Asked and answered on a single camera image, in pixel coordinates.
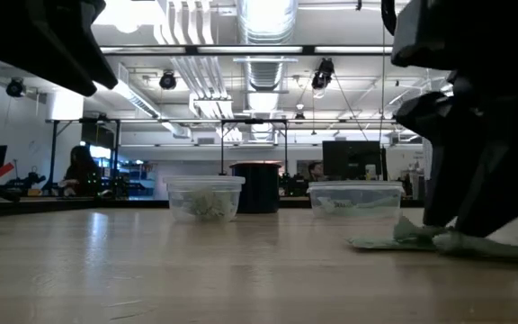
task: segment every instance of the man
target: man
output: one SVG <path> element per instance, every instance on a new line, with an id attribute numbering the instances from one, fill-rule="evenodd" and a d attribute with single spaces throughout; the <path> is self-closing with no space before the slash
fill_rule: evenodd
<path id="1" fill-rule="evenodd" d="M 308 166 L 309 181 L 325 181 L 322 162 L 311 162 Z"/>

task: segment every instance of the plastic container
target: plastic container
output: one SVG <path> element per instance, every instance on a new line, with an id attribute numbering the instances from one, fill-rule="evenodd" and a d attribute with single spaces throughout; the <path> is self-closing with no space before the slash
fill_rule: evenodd
<path id="1" fill-rule="evenodd" d="M 228 222 L 239 205 L 240 176 L 170 176 L 169 207 L 178 221 Z"/>
<path id="2" fill-rule="evenodd" d="M 311 207 L 318 217 L 396 220 L 403 185 L 387 181 L 325 181 L 310 183 Z"/>

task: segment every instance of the woman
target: woman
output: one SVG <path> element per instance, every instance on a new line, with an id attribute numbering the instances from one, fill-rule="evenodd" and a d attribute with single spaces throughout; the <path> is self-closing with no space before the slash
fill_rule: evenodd
<path id="1" fill-rule="evenodd" d="M 95 164 L 89 149 L 76 146 L 71 149 L 71 165 L 65 174 L 65 180 L 59 183 L 65 187 L 66 195 L 96 196 L 101 189 L 99 167 Z"/>

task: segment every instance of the table surface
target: table surface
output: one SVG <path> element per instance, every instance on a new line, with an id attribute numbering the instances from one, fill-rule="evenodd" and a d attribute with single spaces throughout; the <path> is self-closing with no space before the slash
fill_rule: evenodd
<path id="1" fill-rule="evenodd" d="M 518 265 L 344 241 L 373 226 L 310 210 L 223 226 L 167 210 L 2 217 L 0 323 L 518 322 Z M 496 237 L 516 239 L 518 220 Z"/>

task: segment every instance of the ventilation duct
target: ventilation duct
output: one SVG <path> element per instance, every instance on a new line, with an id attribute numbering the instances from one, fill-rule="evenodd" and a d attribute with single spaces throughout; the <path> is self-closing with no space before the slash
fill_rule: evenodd
<path id="1" fill-rule="evenodd" d="M 133 85 L 129 84 L 129 71 L 123 66 L 119 66 L 119 83 L 113 88 L 113 91 L 122 95 L 134 106 L 139 108 L 144 113 L 151 116 L 153 119 L 168 119 L 168 116 L 162 114 L 157 108 L 157 105 L 149 100 Z M 173 133 L 176 139 L 190 139 L 192 132 L 186 127 L 181 127 L 170 122 L 162 122 L 163 127 L 167 128 Z"/>
<path id="2" fill-rule="evenodd" d="M 237 0 L 241 42 L 245 45 L 289 43 L 297 17 L 298 0 Z M 247 101 L 254 113 L 271 113 L 279 102 L 283 77 L 281 62 L 247 62 Z M 254 125 L 252 137 L 267 140 L 264 126 Z"/>

